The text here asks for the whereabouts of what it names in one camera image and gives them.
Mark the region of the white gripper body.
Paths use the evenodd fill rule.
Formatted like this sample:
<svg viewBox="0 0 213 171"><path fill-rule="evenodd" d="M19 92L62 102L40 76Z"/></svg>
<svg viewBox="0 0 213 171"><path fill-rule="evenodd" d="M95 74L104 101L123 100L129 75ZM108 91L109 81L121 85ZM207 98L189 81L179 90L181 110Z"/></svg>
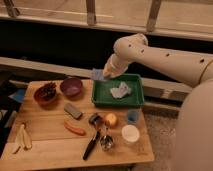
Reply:
<svg viewBox="0 0 213 171"><path fill-rule="evenodd" d="M107 60L104 68L108 68L111 74L115 72L124 73L128 69L128 65L128 61L118 57L116 54L112 54Z"/></svg>

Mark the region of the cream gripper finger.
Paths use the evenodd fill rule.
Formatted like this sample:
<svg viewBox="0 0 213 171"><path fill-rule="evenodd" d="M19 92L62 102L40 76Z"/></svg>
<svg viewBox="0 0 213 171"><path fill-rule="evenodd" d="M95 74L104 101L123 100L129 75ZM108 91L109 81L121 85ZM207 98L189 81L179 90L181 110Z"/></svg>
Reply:
<svg viewBox="0 0 213 171"><path fill-rule="evenodd" d="M123 74L123 73L120 73L120 72L112 73L112 74L111 74L111 78L119 77L119 76L121 76L122 74Z"/></svg>
<svg viewBox="0 0 213 171"><path fill-rule="evenodd" d="M109 80L111 78L111 72L108 68L104 68L102 74L105 80Z"/></svg>

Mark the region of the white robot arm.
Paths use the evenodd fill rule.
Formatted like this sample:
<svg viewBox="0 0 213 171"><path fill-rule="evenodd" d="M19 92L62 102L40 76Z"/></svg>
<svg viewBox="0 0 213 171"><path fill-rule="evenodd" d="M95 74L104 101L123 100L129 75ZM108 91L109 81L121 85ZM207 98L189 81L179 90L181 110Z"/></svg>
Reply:
<svg viewBox="0 0 213 171"><path fill-rule="evenodd" d="M133 62L192 88L180 109L171 171L213 171L213 55L150 47L134 34L115 41L103 75L115 78Z"/></svg>

